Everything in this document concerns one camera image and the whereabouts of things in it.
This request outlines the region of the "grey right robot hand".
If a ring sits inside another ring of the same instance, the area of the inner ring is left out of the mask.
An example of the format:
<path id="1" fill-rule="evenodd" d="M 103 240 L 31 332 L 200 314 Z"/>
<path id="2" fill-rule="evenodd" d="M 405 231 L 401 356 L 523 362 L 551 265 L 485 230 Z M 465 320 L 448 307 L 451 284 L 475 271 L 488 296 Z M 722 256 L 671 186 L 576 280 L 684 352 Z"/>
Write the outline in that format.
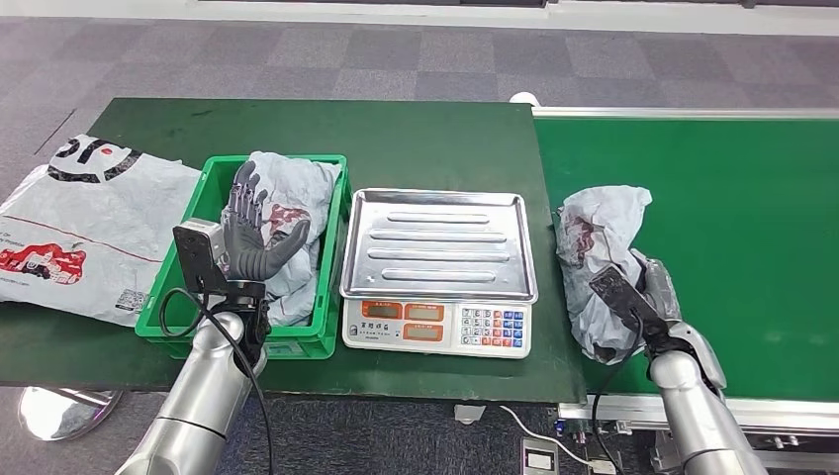
<path id="1" fill-rule="evenodd" d="M 643 295 L 655 309 L 657 315 L 668 323 L 681 322 L 683 315 L 670 272 L 664 263 L 649 258 L 637 249 L 632 251 L 643 270 Z"/>

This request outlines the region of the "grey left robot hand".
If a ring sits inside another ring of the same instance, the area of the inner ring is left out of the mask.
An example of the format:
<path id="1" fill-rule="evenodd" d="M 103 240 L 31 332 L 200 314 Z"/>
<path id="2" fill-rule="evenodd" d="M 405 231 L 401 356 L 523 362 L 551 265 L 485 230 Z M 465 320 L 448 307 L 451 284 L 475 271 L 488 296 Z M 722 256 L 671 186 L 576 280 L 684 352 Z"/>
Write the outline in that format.
<path id="1" fill-rule="evenodd" d="M 246 161 L 234 176 L 229 202 L 222 213 L 229 280 L 265 281 L 273 277 L 308 237 L 310 221 L 303 220 L 286 237 L 266 246 L 261 226 L 262 206 L 268 193 L 256 193 L 259 181 L 255 164 Z"/>

